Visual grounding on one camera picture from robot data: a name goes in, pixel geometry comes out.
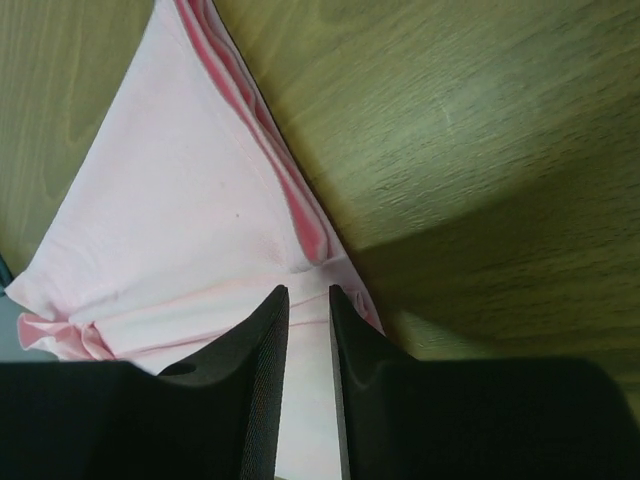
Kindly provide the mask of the pink t shirt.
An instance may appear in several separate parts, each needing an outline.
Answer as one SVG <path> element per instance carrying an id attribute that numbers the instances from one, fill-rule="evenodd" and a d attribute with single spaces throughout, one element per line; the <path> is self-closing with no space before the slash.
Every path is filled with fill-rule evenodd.
<path id="1" fill-rule="evenodd" d="M 372 299 L 217 11 L 159 1 L 51 226 L 9 286 L 18 338 L 156 374 L 278 285 L 290 327 L 276 473 L 338 479 L 329 290 Z"/>

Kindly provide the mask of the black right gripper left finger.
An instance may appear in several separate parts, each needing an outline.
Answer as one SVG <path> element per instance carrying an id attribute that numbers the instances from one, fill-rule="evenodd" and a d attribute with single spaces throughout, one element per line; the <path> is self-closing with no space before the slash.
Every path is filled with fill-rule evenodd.
<path id="1" fill-rule="evenodd" d="M 289 294 L 151 375 L 123 361 L 5 363 L 5 479 L 271 479 Z"/>

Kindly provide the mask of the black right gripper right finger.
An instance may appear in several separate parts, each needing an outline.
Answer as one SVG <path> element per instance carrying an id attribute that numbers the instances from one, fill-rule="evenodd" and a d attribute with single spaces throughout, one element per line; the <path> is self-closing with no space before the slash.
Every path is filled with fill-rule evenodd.
<path id="1" fill-rule="evenodd" d="M 639 428 L 576 358 L 420 361 L 329 291 L 346 479 L 635 479 Z"/>

